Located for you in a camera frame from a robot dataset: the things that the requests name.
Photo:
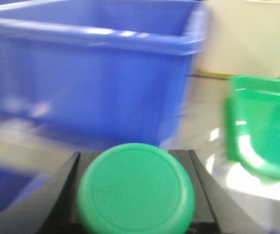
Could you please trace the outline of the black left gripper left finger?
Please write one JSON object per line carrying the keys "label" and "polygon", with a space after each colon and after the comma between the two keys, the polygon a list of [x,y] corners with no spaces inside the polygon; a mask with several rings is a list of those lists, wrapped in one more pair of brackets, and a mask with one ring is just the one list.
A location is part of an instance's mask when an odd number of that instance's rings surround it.
{"label": "black left gripper left finger", "polygon": [[81,177],[99,152],[75,152],[42,186],[0,213],[0,234],[84,234],[77,208]]}

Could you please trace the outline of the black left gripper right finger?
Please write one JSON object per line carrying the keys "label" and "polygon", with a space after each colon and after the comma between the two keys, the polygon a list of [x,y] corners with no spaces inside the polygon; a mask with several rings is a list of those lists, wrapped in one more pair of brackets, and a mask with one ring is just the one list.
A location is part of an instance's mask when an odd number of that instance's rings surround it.
{"label": "black left gripper right finger", "polygon": [[187,234],[252,234],[253,221],[206,171],[194,150],[170,150],[194,186],[196,206]]}

